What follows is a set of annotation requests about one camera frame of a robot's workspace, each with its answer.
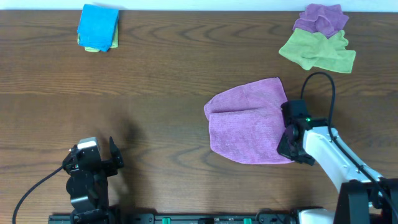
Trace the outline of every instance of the white plastic part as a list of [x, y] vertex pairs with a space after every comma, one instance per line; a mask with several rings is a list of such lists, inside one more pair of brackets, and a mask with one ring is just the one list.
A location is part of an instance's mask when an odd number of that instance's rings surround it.
[[98, 150], [100, 150], [100, 145], [98, 145], [98, 141], [96, 137], [91, 137], [91, 138], [86, 138], [82, 139], [79, 141], [79, 144], [77, 145], [77, 148], [79, 150], [88, 148], [88, 147], [94, 147], [96, 146]]
[[[376, 180], [382, 175], [367, 166], [338, 135], [335, 128], [331, 129], [338, 143], [345, 151]], [[342, 153], [334, 142], [330, 141], [328, 127], [316, 127], [304, 133], [303, 148], [312, 156], [326, 172], [330, 180], [334, 183], [337, 191], [340, 192], [342, 183], [350, 180], [360, 182], [370, 182], [370, 180], [361, 173], [357, 167]]]
[[301, 211], [298, 215], [299, 224], [333, 224], [334, 212], [324, 208]]

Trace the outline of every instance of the purple towel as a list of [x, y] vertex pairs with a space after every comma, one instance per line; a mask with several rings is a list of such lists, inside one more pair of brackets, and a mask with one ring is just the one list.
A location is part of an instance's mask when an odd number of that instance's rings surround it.
[[279, 78], [237, 86], [205, 105], [210, 147], [242, 164], [286, 164], [276, 149], [285, 131], [280, 105], [287, 101]]
[[310, 4], [300, 18], [296, 20], [293, 30], [296, 28], [315, 33], [321, 32], [327, 38], [342, 30], [349, 17], [343, 14], [339, 4], [334, 6], [323, 6]]

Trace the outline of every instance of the wood grain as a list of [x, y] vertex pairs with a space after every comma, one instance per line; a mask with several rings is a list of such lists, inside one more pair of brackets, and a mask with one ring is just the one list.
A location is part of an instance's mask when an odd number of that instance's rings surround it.
[[[297, 12], [123, 11], [119, 48], [76, 44], [80, 11], [0, 12], [0, 222], [55, 170], [79, 139], [114, 137], [126, 167], [109, 180], [111, 203], [158, 212], [250, 212], [304, 205], [335, 209], [318, 165], [247, 166], [210, 149], [203, 105], [237, 85], [280, 77], [297, 98], [310, 72], [278, 50]], [[348, 13], [352, 74], [332, 73], [334, 124], [386, 177], [397, 177], [398, 14]], [[326, 115], [330, 88], [314, 78], [310, 111]], [[72, 211], [61, 172], [22, 205], [19, 223]]]

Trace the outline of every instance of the white wall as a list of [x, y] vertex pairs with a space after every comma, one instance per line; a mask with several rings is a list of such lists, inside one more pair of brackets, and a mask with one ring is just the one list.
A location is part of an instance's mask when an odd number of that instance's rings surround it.
[[82, 9], [84, 3], [133, 10], [302, 11], [310, 3], [343, 11], [398, 12], [398, 0], [0, 0], [0, 9]]

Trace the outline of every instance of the cloth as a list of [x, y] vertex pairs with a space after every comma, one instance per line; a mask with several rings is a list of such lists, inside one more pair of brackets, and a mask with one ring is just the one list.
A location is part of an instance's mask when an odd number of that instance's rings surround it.
[[341, 30], [327, 39], [319, 32], [312, 34], [295, 29], [279, 53], [305, 70], [318, 67], [334, 72], [351, 73], [355, 51], [345, 49], [348, 40], [344, 38], [344, 34]]
[[279, 78], [237, 86], [205, 105], [210, 147], [242, 164], [286, 164], [277, 153], [285, 131], [280, 106], [287, 101]]
[[112, 45], [116, 24], [119, 19], [119, 9], [85, 4], [77, 30], [79, 45], [108, 51]]
[[335, 35], [346, 25], [349, 17], [343, 14], [339, 4], [334, 6], [323, 6], [320, 4], [309, 4], [300, 18], [296, 20], [293, 30], [296, 28], [314, 33], [321, 32], [327, 38]]
[[[79, 40], [79, 34], [77, 34], [77, 44], [80, 44], [80, 40]], [[114, 31], [114, 35], [113, 35], [113, 40], [112, 40], [112, 45], [110, 46], [110, 48], [117, 48], [119, 47], [119, 29], [118, 29], [118, 25], [116, 25], [116, 30]], [[99, 49], [95, 49], [92, 47], [85, 47], [85, 50], [87, 52], [99, 52]]]

